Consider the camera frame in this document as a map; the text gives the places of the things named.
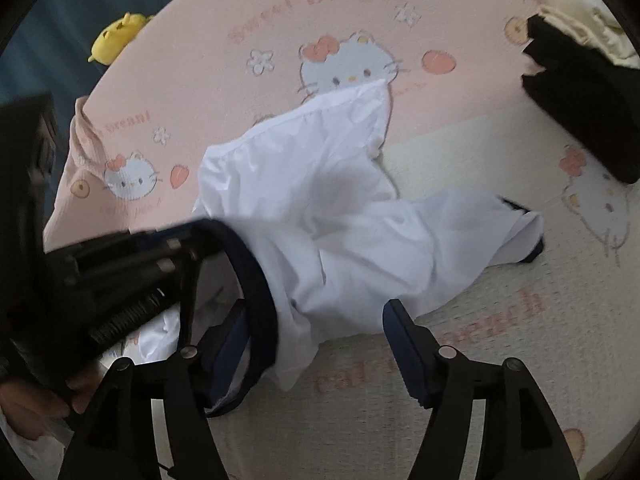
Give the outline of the person's hand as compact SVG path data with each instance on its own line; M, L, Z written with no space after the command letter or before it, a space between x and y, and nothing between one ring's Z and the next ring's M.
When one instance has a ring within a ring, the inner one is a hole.
M55 393L25 382L11 379L1 385L1 399L11 401L41 417L66 417L72 413L81 415L87 408L104 375L99 365L69 380Z

